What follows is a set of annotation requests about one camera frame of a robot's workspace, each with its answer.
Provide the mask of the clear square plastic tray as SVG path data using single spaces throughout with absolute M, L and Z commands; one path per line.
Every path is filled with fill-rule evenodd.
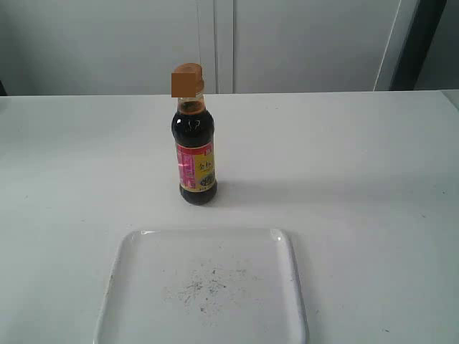
M 307 343 L 279 229 L 139 230 L 120 243 L 95 343 Z

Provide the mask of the dark soy sauce bottle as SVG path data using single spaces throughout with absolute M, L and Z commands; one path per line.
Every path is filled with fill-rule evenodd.
M 202 66 L 179 65 L 171 74 L 171 96 L 177 109 L 171 121 L 179 168 L 179 190 L 193 205 L 210 202 L 217 193 L 214 119 L 204 102 Z

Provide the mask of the dark vertical door frame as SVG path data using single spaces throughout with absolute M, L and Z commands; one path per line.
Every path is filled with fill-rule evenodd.
M 414 90 L 447 0 L 420 0 L 391 80 L 391 91 Z

